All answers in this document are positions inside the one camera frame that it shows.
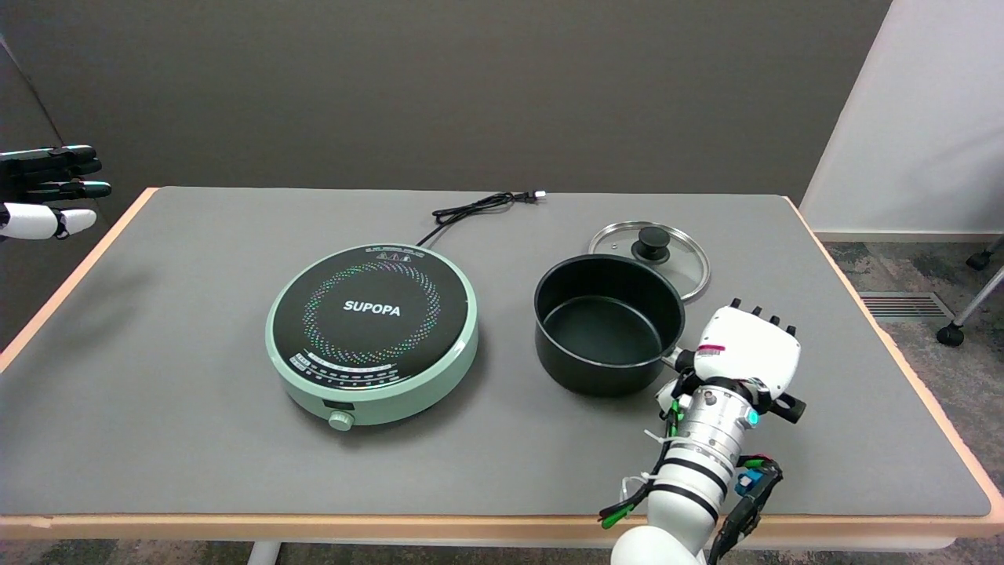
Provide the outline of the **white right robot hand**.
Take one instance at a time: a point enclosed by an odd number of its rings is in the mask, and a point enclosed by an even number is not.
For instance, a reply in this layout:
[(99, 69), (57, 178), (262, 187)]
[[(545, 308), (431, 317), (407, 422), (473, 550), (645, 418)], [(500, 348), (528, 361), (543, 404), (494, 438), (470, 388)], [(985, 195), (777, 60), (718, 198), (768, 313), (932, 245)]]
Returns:
[(736, 384), (757, 414), (775, 414), (797, 423), (806, 404), (788, 394), (801, 355), (795, 326), (782, 328), (777, 315), (764, 319), (762, 308), (742, 310), (741, 300), (714, 312), (700, 333), (694, 350), (675, 348), (663, 362), (677, 372), (657, 394), (660, 411), (668, 416), (671, 404), (692, 396), (703, 384)]

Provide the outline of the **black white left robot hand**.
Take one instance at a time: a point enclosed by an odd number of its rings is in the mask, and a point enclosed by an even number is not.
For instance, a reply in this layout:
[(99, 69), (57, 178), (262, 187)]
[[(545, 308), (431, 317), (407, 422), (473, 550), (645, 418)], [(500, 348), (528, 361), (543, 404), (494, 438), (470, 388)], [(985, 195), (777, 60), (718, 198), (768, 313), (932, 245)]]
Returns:
[(111, 184), (89, 181), (103, 164), (89, 144), (69, 144), (1, 155), (2, 240), (64, 240), (91, 228), (98, 214), (55, 202), (94, 200), (111, 195)]

